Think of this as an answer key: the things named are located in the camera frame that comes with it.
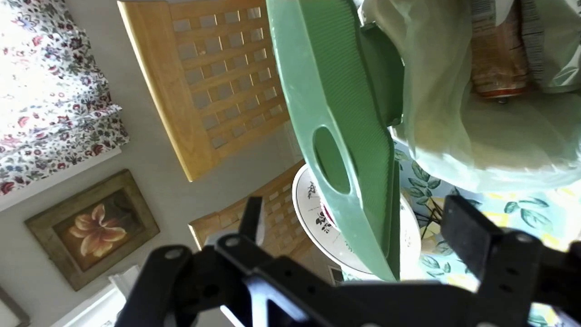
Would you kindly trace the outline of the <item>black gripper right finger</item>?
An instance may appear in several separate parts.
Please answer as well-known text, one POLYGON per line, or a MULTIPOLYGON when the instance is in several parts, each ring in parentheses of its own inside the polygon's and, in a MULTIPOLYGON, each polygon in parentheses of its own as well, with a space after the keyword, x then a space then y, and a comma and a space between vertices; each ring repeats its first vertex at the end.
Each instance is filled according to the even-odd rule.
POLYGON ((534 304, 550 306, 566 324, 581 326, 581 244, 566 251, 539 238, 498 228, 463 197, 447 197, 441 235, 479 280, 468 322, 476 327, 528 327, 534 304))

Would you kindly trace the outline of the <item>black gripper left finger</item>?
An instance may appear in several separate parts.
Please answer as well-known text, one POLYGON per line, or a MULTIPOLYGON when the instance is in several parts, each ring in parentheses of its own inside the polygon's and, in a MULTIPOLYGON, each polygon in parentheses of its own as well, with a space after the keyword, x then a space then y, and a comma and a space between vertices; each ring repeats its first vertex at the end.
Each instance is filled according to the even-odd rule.
POLYGON ((214 246, 153 251, 114 327, 194 327, 203 311, 225 307, 245 327, 334 327, 330 295, 291 258, 256 246, 263 200, 251 197, 240 228, 214 246))

